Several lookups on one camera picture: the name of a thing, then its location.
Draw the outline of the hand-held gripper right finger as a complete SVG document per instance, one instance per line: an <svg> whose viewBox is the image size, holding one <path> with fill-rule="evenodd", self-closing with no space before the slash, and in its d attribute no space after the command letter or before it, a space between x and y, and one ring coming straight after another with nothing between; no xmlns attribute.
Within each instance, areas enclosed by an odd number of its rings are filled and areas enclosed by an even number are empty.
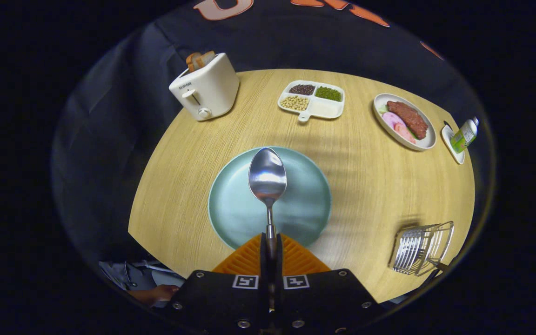
<svg viewBox="0 0 536 335"><path fill-rule="evenodd" d="M279 335L350 335L383 316L350 269L285 275L285 243L279 235L275 275L275 327Z"/></svg>

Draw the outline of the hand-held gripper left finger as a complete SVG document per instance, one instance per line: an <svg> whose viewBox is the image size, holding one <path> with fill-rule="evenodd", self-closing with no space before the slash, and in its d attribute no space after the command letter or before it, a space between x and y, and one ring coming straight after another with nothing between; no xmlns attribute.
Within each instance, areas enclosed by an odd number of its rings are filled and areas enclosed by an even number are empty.
<svg viewBox="0 0 536 335"><path fill-rule="evenodd" d="M261 334L270 323L265 239L257 238L258 275L194 271L171 299L168 320L190 335Z"/></svg>

